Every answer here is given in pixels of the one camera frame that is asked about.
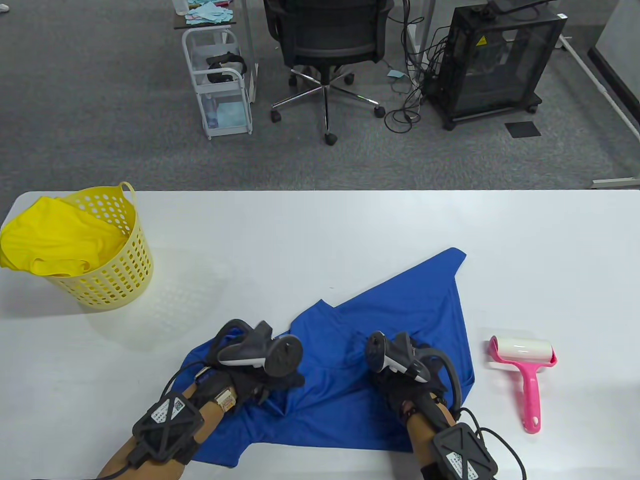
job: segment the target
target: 3d printer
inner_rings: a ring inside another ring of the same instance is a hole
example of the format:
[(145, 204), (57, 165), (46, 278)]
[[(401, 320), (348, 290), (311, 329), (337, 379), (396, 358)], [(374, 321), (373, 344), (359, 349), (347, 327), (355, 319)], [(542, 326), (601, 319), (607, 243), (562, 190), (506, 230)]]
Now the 3d printer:
[(512, 109), (530, 113), (567, 17), (550, 0), (492, 0), (455, 9), (442, 64), (423, 91), (451, 131), (457, 122)]

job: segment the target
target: white adhesive roll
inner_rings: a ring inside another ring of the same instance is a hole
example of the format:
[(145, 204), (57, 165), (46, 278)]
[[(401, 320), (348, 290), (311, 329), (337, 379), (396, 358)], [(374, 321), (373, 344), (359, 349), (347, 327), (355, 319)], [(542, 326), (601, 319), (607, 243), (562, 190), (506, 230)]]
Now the white adhesive roll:
[(546, 364), (551, 361), (554, 349), (546, 340), (496, 337), (498, 354), (505, 360)]

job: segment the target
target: chair base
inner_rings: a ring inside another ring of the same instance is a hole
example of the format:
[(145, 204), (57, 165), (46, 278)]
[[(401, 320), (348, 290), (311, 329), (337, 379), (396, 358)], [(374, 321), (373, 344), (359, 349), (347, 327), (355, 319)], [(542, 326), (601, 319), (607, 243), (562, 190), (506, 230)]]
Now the chair base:
[(334, 76), (333, 78), (331, 78), (328, 82), (326, 82), (326, 84), (324, 84), (322, 81), (317, 80), (315, 78), (313, 78), (310, 75), (307, 75), (306, 73), (303, 72), (298, 72), (297, 70), (294, 70), (293, 68), (291, 69), (291, 74), (292, 76), (289, 78), (289, 85), (290, 86), (294, 86), (296, 84), (296, 82), (294, 82), (292, 80), (292, 78), (294, 79), (295, 77), (299, 77), (302, 78), (304, 80), (307, 80), (309, 82), (311, 82), (312, 84), (314, 84), (315, 86), (310, 88), (309, 90), (306, 90), (304, 92), (298, 93), (297, 95), (293, 95), (292, 97), (289, 97), (287, 99), (281, 100), (280, 102), (275, 102), (273, 105), (271, 105), (271, 121), (276, 123), (281, 121), (282, 117), (280, 115), (280, 112), (277, 111), (278, 108), (290, 104), (298, 99), (302, 99), (308, 95), (313, 95), (314, 93), (320, 93), (322, 92), (323, 94), (323, 98), (324, 98), (324, 142), (327, 145), (334, 145), (335, 142), (338, 140), (338, 137), (336, 137), (336, 135), (334, 135), (331, 132), (331, 128), (330, 128), (330, 124), (329, 124), (329, 92), (331, 90), (337, 90), (338, 92), (344, 93), (345, 95), (356, 99), (356, 100), (360, 100), (361, 102), (365, 102), (368, 103), (370, 105), (374, 106), (374, 114), (376, 115), (376, 117), (378, 118), (384, 118), (384, 116), (387, 114), (385, 112), (384, 107), (380, 106), (380, 104), (378, 102), (376, 102), (375, 100), (371, 100), (367, 97), (363, 97), (362, 95), (359, 95), (357, 93), (354, 92), (350, 92), (349, 90), (345, 90), (339, 86), (334, 85), (335, 82), (337, 82), (338, 80), (342, 80), (344, 79), (344, 82), (347, 85), (351, 85), (353, 83), (353, 74), (350, 73), (341, 73), (341, 74), (337, 74), (336, 76)]

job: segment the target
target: office chair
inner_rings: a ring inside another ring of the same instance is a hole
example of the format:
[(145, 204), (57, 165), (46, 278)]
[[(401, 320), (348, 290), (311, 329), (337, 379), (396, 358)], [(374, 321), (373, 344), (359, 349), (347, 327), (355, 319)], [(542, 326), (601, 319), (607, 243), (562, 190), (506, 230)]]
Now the office chair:
[[(324, 141), (333, 145), (338, 138), (329, 126), (329, 91), (336, 90), (374, 106), (374, 114), (384, 118), (385, 109), (375, 100), (336, 85), (342, 80), (351, 85), (354, 75), (339, 68), (361, 61), (378, 62), (385, 54), (385, 28), (393, 0), (264, 0), (271, 36), (280, 42), (284, 63), (291, 69), (289, 85), (297, 78), (314, 84), (313, 88), (271, 105), (271, 121), (282, 117), (278, 108), (322, 92), (324, 97)], [(315, 68), (320, 80), (299, 72), (296, 65)]]

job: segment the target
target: blue paper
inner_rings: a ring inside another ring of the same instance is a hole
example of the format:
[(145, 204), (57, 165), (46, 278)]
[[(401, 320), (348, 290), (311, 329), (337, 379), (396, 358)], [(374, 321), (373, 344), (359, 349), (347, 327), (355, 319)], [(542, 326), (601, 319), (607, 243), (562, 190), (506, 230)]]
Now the blue paper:
[(389, 73), (387, 74), (387, 77), (393, 77), (393, 78), (402, 78), (404, 76), (406, 76), (406, 74), (398, 70), (389, 70)]
[[(475, 378), (454, 279), (464, 258), (450, 248), (338, 307), (323, 301), (310, 307), (290, 330), (303, 344), (299, 372), (305, 386), (275, 392), (262, 406), (246, 404), (225, 416), (195, 459), (234, 467), (242, 452), (259, 442), (410, 452), (406, 428), (371, 385), (365, 345), (376, 330), (390, 338), (408, 332), (419, 344), (445, 351), (466, 398)], [(183, 365), (203, 360), (210, 345), (194, 349)], [(181, 375), (174, 389), (185, 390), (199, 369)], [(441, 380), (451, 404), (446, 373)]]
[(246, 125), (246, 114), (244, 104), (239, 102), (220, 102), (218, 104), (218, 127), (221, 129), (229, 127), (244, 127)]
[(184, 16), (187, 25), (230, 22), (233, 17), (233, 10), (217, 6), (214, 2), (206, 2), (198, 8), (193, 8)]

